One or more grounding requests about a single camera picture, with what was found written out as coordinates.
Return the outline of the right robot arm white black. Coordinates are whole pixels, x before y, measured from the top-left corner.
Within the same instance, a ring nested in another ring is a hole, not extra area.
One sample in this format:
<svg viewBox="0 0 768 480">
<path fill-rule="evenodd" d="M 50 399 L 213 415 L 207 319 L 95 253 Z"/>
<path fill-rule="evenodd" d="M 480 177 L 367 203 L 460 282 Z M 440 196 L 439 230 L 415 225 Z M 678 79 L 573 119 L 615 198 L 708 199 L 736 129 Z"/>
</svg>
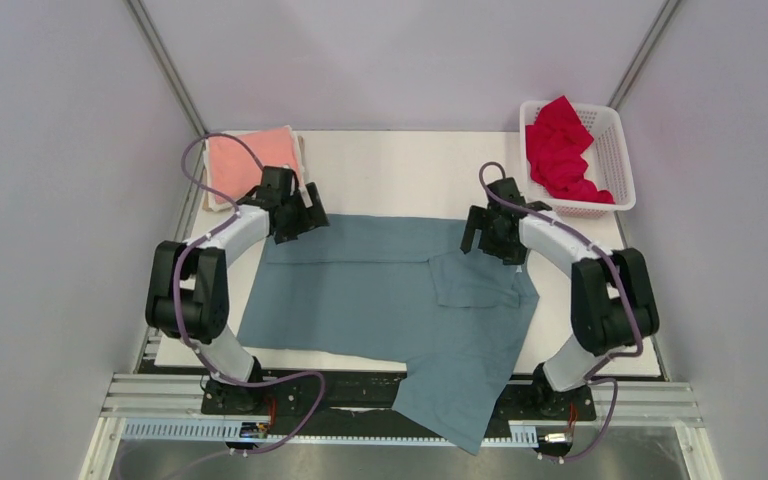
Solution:
<svg viewBox="0 0 768 480">
<path fill-rule="evenodd" d="M 528 203 L 514 179 L 483 186 L 488 203 L 471 207 L 461 242 L 506 265 L 522 265 L 536 252 L 571 282 L 572 334 L 536 370 L 531 403 L 556 417 L 571 403 L 570 391 L 586 385 L 610 360 L 639 356 L 643 340 L 658 332 L 660 318 L 644 255 L 635 248 L 608 250 L 564 223 L 543 202 Z"/>
</svg>

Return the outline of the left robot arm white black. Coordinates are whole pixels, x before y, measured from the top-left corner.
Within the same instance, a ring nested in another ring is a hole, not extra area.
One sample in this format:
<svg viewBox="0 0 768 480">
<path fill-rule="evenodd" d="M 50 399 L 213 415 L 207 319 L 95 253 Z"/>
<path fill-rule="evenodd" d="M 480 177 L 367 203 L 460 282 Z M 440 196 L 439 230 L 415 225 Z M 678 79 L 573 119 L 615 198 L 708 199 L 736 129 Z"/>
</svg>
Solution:
<svg viewBox="0 0 768 480">
<path fill-rule="evenodd" d="M 252 414 L 264 405 L 267 384 L 227 325 L 229 267 L 263 240 L 294 241 L 329 220 L 318 186 L 300 182 L 289 168 L 263 168 L 259 184 L 231 206 L 228 218 L 201 236 L 156 247 L 145 320 L 188 347 L 213 381 L 229 385 L 230 404 Z"/>
</svg>

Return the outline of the grey-blue t shirt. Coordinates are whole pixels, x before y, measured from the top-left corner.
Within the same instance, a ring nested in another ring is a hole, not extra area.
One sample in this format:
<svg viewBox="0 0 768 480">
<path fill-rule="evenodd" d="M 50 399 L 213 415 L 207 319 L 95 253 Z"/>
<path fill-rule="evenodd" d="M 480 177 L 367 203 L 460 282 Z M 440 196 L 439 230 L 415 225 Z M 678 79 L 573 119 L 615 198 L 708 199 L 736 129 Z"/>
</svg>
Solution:
<svg viewBox="0 0 768 480">
<path fill-rule="evenodd" d="M 459 220 L 334 215 L 267 242 L 238 339 L 399 362 L 396 412 L 476 454 L 538 306 L 523 267 L 463 252 Z"/>
</svg>

